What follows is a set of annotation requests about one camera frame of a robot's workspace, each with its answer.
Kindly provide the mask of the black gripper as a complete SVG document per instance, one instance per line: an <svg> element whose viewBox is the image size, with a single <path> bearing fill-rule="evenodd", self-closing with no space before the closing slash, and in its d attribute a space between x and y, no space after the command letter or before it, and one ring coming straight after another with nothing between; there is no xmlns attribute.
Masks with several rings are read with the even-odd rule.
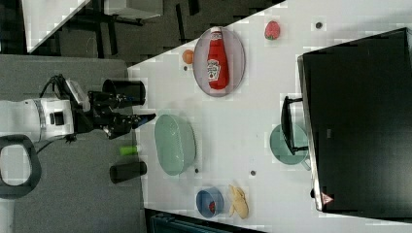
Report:
<svg viewBox="0 0 412 233"><path fill-rule="evenodd" d="M127 116L116 113L134 105L133 98L124 94L90 91L88 100L81 103L73 98L74 135L89 133L95 129L103 130L112 140L127 134L156 117L156 114Z"/></svg>

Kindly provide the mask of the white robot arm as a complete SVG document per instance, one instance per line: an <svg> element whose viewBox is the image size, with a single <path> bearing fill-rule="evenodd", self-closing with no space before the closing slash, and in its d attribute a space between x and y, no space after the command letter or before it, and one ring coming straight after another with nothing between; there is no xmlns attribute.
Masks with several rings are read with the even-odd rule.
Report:
<svg viewBox="0 0 412 233"><path fill-rule="evenodd" d="M15 200L30 193L42 177L38 144L103 130L116 139L155 118L154 114L123 115L119 109L134 106L133 98L91 91L86 98L74 94L60 98L34 98L1 102L1 154L24 155L29 175L20 183L1 180L1 197Z"/></svg>

